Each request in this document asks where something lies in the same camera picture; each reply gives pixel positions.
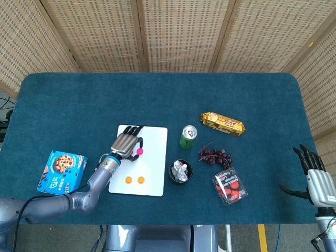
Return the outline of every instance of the gold wrapper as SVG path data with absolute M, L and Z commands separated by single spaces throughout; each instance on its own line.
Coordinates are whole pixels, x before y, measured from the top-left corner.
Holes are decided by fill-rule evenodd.
M 240 136 L 246 131 L 242 122 L 229 117 L 225 117 L 221 114 L 216 114 L 214 112 L 208 112 L 201 114 L 201 122 L 211 128 L 216 130 Z

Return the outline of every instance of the pink cap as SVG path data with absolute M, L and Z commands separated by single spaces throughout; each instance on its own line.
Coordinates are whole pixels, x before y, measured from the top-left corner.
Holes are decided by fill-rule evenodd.
M 138 148 L 136 151 L 137 154 L 142 155 L 143 153 L 143 149 L 142 148 Z

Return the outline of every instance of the blue cookie box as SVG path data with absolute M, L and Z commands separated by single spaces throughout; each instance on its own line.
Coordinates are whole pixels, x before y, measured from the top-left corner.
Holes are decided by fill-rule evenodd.
M 57 171 L 55 165 L 58 158 L 70 159 L 72 166 L 63 172 Z M 61 195 L 70 193 L 79 188 L 88 158 L 61 151 L 52 151 L 43 171 L 41 180 L 37 186 L 37 191 Z

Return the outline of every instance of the yellow line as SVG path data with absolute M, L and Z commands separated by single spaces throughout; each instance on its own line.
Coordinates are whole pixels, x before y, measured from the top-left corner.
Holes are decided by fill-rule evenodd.
M 264 224 L 258 224 L 259 241 L 260 241 L 260 251 L 267 252 L 267 242 Z

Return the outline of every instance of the robotic arm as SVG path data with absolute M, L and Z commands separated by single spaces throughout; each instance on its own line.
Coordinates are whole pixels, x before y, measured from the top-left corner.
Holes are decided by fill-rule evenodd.
M 0 251 L 9 251 L 6 248 L 8 235 L 19 217 L 25 218 L 28 223 L 39 223 L 61 218 L 70 211 L 92 211 L 98 204 L 100 193 L 120 166 L 121 160 L 127 159 L 133 162 L 138 159 L 139 155 L 131 156 L 131 151 L 137 143 L 140 147 L 143 145 L 142 138 L 137 137 L 142 128 L 142 126 L 128 126 L 117 137 L 111 146 L 110 154 L 104 158 L 89 179 L 88 192 L 37 198 L 26 205 L 18 199 L 0 198 Z
M 300 149 L 293 148 L 298 155 L 303 172 L 307 179 L 305 192 L 292 191 L 284 185 L 280 188 L 287 194 L 299 198 L 308 199 L 318 212 L 316 220 L 321 233 L 310 242 L 314 248 L 321 252 L 318 241 L 323 240 L 326 252 L 336 252 L 336 188 L 329 172 L 326 172 L 320 156 L 308 150 L 304 145 Z

